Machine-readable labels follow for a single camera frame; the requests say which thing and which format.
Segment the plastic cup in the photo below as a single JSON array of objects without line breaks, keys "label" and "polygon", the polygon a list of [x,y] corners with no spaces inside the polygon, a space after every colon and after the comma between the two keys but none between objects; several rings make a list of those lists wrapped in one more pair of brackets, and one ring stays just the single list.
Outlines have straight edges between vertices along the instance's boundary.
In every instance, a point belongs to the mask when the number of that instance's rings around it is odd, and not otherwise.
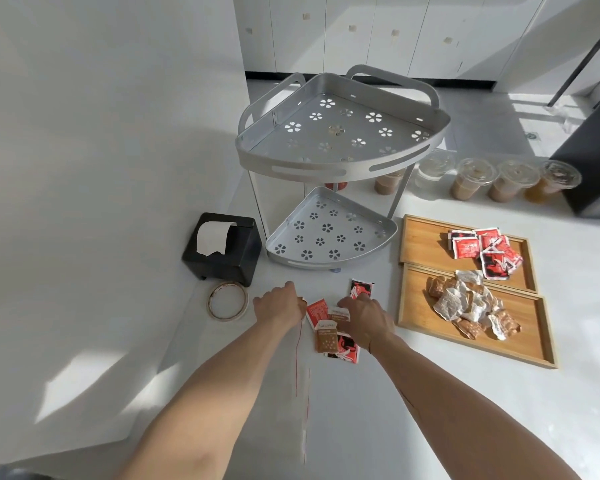
[{"label": "plastic cup", "polygon": [[456,167],[456,157],[446,150],[433,150],[420,160],[413,183],[424,191],[431,191],[448,172]]},{"label": "plastic cup", "polygon": [[500,175],[489,189],[489,197],[496,202],[508,202],[521,189],[533,187],[540,180],[538,168],[517,160],[507,160],[498,165]]},{"label": "plastic cup", "polygon": [[553,194],[572,189],[582,183],[582,174],[568,163],[548,160],[540,165],[540,180],[525,191],[529,202],[544,203]]},{"label": "plastic cup", "polygon": [[489,185],[498,176],[498,170],[487,160],[465,158],[458,165],[458,174],[451,185],[451,197],[469,200],[480,187]]},{"label": "plastic cup", "polygon": [[380,195],[391,195],[392,193],[395,193],[395,190],[398,188],[403,175],[404,168],[402,170],[383,175],[382,177],[378,177],[376,178],[374,189]]}]

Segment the cabinet door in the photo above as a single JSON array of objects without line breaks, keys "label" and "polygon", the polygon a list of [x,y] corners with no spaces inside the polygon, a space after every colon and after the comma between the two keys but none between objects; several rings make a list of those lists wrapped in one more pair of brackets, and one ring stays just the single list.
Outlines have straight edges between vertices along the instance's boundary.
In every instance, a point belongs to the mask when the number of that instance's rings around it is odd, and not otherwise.
[{"label": "cabinet door", "polygon": [[327,0],[324,71],[346,73],[366,64],[376,0]]},{"label": "cabinet door", "polygon": [[233,0],[244,70],[275,72],[269,0]]},{"label": "cabinet door", "polygon": [[377,0],[367,64],[407,75],[429,0]]},{"label": "cabinet door", "polygon": [[278,72],[324,70],[326,0],[269,0]]},{"label": "cabinet door", "polygon": [[429,0],[410,77],[455,79],[484,0]]},{"label": "cabinet door", "polygon": [[498,80],[542,0],[485,0],[462,55],[460,79]]}]

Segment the clear plastic lid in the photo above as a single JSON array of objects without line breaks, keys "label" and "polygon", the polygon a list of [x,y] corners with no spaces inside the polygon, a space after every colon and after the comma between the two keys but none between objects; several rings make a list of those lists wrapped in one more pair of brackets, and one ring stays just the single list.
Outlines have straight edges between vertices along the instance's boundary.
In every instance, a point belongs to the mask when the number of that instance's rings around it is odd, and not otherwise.
[{"label": "clear plastic lid", "polygon": [[456,156],[445,150],[433,150],[420,160],[418,169],[426,177],[440,178],[456,167]]},{"label": "clear plastic lid", "polygon": [[540,175],[558,189],[572,189],[582,183],[582,174],[576,167],[558,160],[545,161],[540,167]]},{"label": "clear plastic lid", "polygon": [[488,185],[498,177],[498,170],[487,160],[465,158],[458,165],[458,175],[478,185]]},{"label": "clear plastic lid", "polygon": [[522,188],[533,187],[540,180],[538,168],[518,160],[507,160],[498,165],[500,177]]}]

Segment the black baseboard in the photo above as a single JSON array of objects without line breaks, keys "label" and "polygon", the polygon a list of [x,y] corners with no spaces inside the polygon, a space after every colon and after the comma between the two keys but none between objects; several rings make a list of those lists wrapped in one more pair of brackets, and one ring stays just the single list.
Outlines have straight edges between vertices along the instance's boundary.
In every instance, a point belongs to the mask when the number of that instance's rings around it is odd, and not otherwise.
[{"label": "black baseboard", "polygon": [[[247,79],[255,80],[283,80],[291,75],[291,72],[245,72]],[[306,80],[311,79],[315,74],[304,74]],[[355,75],[354,80],[359,80],[365,84],[375,86],[398,86],[393,82],[389,82],[372,75]],[[482,89],[490,91],[496,85],[494,80],[473,80],[473,79],[421,79],[414,77],[416,80],[421,80],[435,88],[451,88],[451,89]]]}]

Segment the upper shelf tray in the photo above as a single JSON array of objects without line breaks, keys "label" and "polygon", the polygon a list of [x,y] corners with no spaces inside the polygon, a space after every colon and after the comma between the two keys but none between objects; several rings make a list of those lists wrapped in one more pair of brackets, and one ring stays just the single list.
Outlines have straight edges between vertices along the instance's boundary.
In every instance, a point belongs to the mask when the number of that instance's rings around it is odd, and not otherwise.
[{"label": "upper shelf tray", "polygon": [[[427,94],[431,105],[352,80],[375,75]],[[249,116],[298,82],[300,88],[246,130]],[[289,76],[242,114],[235,144],[247,170],[296,182],[347,182],[407,167],[437,147],[450,118],[438,94],[414,79],[369,66],[346,76]]]}]

